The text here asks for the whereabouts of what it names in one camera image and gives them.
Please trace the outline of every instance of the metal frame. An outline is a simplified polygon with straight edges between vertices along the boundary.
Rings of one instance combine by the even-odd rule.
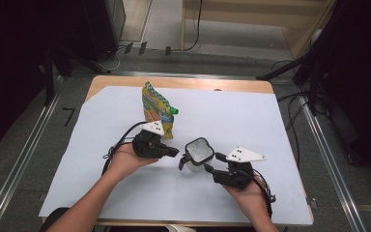
[[[59,100],[59,95],[62,92],[64,81],[61,76],[58,77],[58,84],[60,85],[59,90],[56,92],[53,100],[43,108],[42,113],[29,134],[25,145],[23,146],[7,180],[5,181],[3,187],[0,189],[0,220],[4,215],[13,195],[16,190],[17,185],[26,169],[29,160],[35,151],[36,145],[38,144],[41,135],[46,127],[47,122]]]
[[[305,104],[306,98],[300,97],[300,103]],[[336,165],[335,158],[332,151],[325,139],[324,132],[322,131],[318,118],[314,117],[307,107],[304,107],[304,113],[306,120],[309,123],[309,127],[314,134],[315,140],[318,144],[319,150],[321,151],[322,158],[324,160],[325,166],[327,167],[328,174],[332,180],[333,186],[335,187],[336,193],[339,197],[339,201],[342,205],[343,211],[345,212],[346,218],[351,226],[352,231],[366,231],[362,218],[360,217],[357,205],[352,197],[348,187],[346,186],[345,180]]]

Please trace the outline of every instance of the floor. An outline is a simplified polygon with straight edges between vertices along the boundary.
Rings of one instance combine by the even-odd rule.
[[[152,0],[123,1],[126,22],[122,32],[122,42],[142,42],[152,3]]]
[[[153,1],[142,36],[142,42],[148,42],[147,48],[164,49],[167,45],[173,48],[180,46],[179,6],[181,7],[181,1]],[[102,64],[107,67],[120,64],[115,70],[111,70],[111,74],[166,74],[173,78],[182,74],[193,76],[199,74],[215,78],[254,79],[255,76],[269,73],[284,64],[275,65],[277,61],[292,59],[279,28],[255,27],[252,28],[255,36],[252,36],[246,32],[245,26],[227,23],[217,25],[214,23],[209,26],[208,22],[203,22],[200,25],[199,45],[192,52],[173,52],[170,56],[165,56],[163,50],[147,50],[143,55],[138,55],[137,51],[133,50],[128,54],[119,53],[119,60],[111,57]],[[187,33],[192,35],[194,30],[192,21],[187,23],[187,28],[189,31]],[[191,44],[193,38],[186,41]],[[239,41],[238,46],[229,45],[232,41]],[[58,95],[52,108],[49,110],[43,108],[44,92],[41,92],[0,143],[1,190],[14,165],[18,163],[16,159],[26,154],[24,145],[34,142],[32,149],[26,151],[29,156],[26,156],[25,165],[20,169],[21,178],[14,182],[14,191],[5,195],[7,201],[4,201],[6,204],[2,207],[6,210],[0,215],[2,232],[37,231],[42,225],[37,215],[57,165],[68,147],[87,90],[96,75],[76,63],[74,68],[71,77],[61,77],[56,81]],[[271,81],[278,98],[298,91],[298,87],[292,83],[293,75],[293,71],[286,72]],[[306,84],[300,88],[306,90]],[[285,124],[289,122],[287,101],[279,103]],[[295,100],[292,111],[296,111],[302,101],[306,100]],[[75,109],[72,116],[68,108]],[[41,117],[45,110],[50,116],[46,120]],[[43,120],[43,128],[39,139],[28,141],[30,133],[40,120]],[[332,173],[329,172],[326,151],[323,151],[311,127],[310,122],[315,122],[312,120],[316,120],[322,129],[323,138],[328,144],[328,152],[339,169],[349,195],[355,201],[364,229],[355,229],[350,223],[349,215],[344,211],[340,200],[341,192],[336,187]],[[289,231],[371,231],[371,167],[355,167],[349,164],[344,145],[326,115],[319,114],[309,119],[306,111],[303,111],[298,116],[295,126],[300,145],[300,175],[311,201],[315,222],[309,227],[290,227]],[[287,133],[293,151],[297,154],[293,132],[288,130]]]

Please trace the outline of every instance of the wooden table edge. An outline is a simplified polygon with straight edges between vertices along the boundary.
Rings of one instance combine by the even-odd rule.
[[[98,75],[93,78],[86,100],[88,101],[95,94],[106,86],[131,86],[143,87],[150,81],[156,88],[179,88],[197,90],[221,90],[235,92],[252,92],[273,94],[272,86],[262,80],[232,80],[195,77],[164,77],[164,76],[119,76],[119,75]]]

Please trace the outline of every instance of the finger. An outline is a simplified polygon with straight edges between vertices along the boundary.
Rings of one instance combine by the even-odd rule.
[[[150,159],[150,158],[144,158],[141,160],[143,165],[148,165],[157,162],[158,159]]]

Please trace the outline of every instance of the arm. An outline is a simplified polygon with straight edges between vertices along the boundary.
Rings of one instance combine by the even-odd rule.
[[[104,175],[47,231],[92,231],[114,187],[137,168],[156,161],[157,159],[139,158],[131,144],[123,145],[116,152]]]
[[[267,205],[260,188],[251,182],[245,189],[239,190],[224,186],[234,197],[240,209],[251,221],[252,226],[258,232],[278,231],[268,216]]]

